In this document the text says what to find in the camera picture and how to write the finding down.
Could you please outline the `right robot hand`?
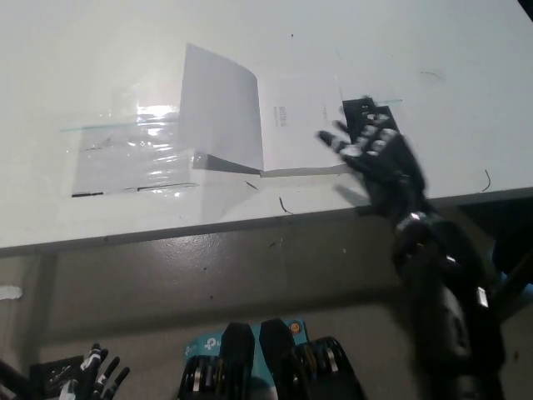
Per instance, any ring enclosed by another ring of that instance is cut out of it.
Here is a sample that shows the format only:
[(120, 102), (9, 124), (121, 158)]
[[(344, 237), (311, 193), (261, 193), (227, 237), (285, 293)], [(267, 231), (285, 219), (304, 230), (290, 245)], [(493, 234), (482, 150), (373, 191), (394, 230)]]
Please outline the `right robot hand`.
[(391, 121), (363, 118), (354, 127), (336, 128), (350, 140), (328, 131), (316, 134), (356, 175), (375, 214), (395, 226), (412, 213), (430, 213), (425, 179), (405, 137)]

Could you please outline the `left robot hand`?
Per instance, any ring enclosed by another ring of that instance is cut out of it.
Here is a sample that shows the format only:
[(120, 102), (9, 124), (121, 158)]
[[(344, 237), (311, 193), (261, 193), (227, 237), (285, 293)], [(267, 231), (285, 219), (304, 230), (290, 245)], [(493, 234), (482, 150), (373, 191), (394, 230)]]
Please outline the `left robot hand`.
[(58, 399), (114, 399), (131, 369), (130, 367), (125, 367), (112, 383), (108, 383), (121, 362), (120, 357), (115, 357), (101, 372), (102, 365), (108, 354), (109, 351), (106, 348), (103, 348), (99, 342), (95, 342), (88, 355), (77, 368), (74, 376), (63, 384)]

